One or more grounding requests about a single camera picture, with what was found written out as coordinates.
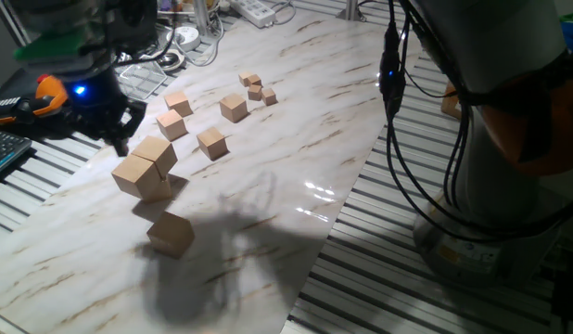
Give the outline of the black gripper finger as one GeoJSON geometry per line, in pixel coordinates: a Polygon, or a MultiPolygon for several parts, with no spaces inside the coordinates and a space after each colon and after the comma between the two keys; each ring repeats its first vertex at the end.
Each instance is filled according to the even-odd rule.
{"type": "Polygon", "coordinates": [[[126,157],[129,154],[128,138],[128,131],[123,127],[113,127],[105,130],[106,143],[113,146],[119,157],[126,157]]]}
{"type": "Polygon", "coordinates": [[[124,131],[127,135],[133,135],[141,124],[146,115],[146,103],[143,101],[128,99],[127,111],[131,119],[124,125],[124,131]]]}

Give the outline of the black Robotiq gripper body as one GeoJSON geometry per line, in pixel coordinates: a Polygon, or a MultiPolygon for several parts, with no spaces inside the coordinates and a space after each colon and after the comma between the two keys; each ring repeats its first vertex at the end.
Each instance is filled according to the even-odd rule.
{"type": "Polygon", "coordinates": [[[106,69],[95,76],[66,82],[72,124],[93,139],[123,139],[121,124],[127,97],[122,93],[116,73],[106,69]]]}

